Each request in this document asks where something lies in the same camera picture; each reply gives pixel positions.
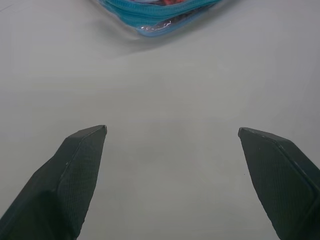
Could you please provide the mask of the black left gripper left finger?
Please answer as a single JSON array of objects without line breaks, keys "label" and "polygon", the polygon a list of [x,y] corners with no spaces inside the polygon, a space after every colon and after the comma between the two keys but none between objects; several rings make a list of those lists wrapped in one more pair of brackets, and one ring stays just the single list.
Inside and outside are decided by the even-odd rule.
[{"label": "black left gripper left finger", "polygon": [[0,218],[0,240],[77,240],[96,188],[106,125],[79,130],[24,185]]}]

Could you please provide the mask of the clear pouch with blue zipper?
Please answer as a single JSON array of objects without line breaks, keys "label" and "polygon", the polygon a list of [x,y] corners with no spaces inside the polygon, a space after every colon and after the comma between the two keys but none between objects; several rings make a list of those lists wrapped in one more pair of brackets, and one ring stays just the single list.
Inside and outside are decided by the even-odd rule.
[{"label": "clear pouch with blue zipper", "polygon": [[194,21],[223,0],[92,0],[144,37],[159,37]]}]

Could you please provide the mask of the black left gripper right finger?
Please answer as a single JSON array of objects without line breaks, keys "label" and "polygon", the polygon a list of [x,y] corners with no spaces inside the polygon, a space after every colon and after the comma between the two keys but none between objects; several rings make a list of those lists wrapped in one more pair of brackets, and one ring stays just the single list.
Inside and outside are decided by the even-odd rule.
[{"label": "black left gripper right finger", "polygon": [[290,140],[241,127],[253,187],[280,240],[320,240],[320,169]]}]

